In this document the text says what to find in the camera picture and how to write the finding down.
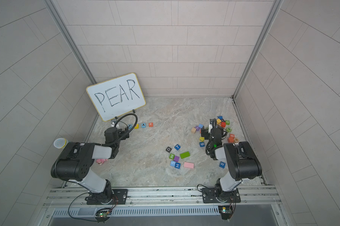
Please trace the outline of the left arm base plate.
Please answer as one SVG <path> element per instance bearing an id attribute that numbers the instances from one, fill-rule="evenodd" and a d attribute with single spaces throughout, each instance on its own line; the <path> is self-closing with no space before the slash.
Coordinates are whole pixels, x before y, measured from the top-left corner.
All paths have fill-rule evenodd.
<path id="1" fill-rule="evenodd" d="M 85 201 L 87 205 L 122 205 L 126 203 L 127 193 L 127 189 L 113 189 L 109 194 L 104 190 L 101 193 L 90 194 Z"/>

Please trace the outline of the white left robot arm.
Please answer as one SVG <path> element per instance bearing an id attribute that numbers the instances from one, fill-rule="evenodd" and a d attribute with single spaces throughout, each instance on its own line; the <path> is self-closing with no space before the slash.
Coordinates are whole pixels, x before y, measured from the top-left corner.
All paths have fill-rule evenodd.
<path id="1" fill-rule="evenodd" d="M 76 183 L 93 194 L 110 193 L 110 182 L 99 177 L 91 169 L 97 160 L 114 159 L 119 152 L 120 142 L 129 138 L 131 130 L 126 127 L 110 127 L 104 132 L 105 143 L 69 142 L 51 168 L 55 179 Z"/>

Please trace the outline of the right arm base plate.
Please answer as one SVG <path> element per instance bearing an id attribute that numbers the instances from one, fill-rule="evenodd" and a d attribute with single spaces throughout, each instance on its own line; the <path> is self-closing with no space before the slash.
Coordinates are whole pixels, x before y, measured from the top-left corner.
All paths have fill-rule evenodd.
<path id="1" fill-rule="evenodd" d="M 240 203 L 241 198 L 238 189 L 224 192 L 217 188 L 203 187 L 201 189 L 204 203 Z"/>

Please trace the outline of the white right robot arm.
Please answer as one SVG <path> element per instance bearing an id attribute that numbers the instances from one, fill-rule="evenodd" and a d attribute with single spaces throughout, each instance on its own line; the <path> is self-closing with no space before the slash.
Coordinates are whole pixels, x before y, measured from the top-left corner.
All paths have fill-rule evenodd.
<path id="1" fill-rule="evenodd" d="M 202 128 L 201 135 L 208 141 L 206 155 L 213 160 L 220 160 L 228 168 L 228 173 L 215 184 L 217 194 L 233 192 L 243 180 L 261 176 L 262 166 L 249 142 L 223 144 L 227 131 L 218 125 L 216 119 L 210 119 L 209 127 Z"/>

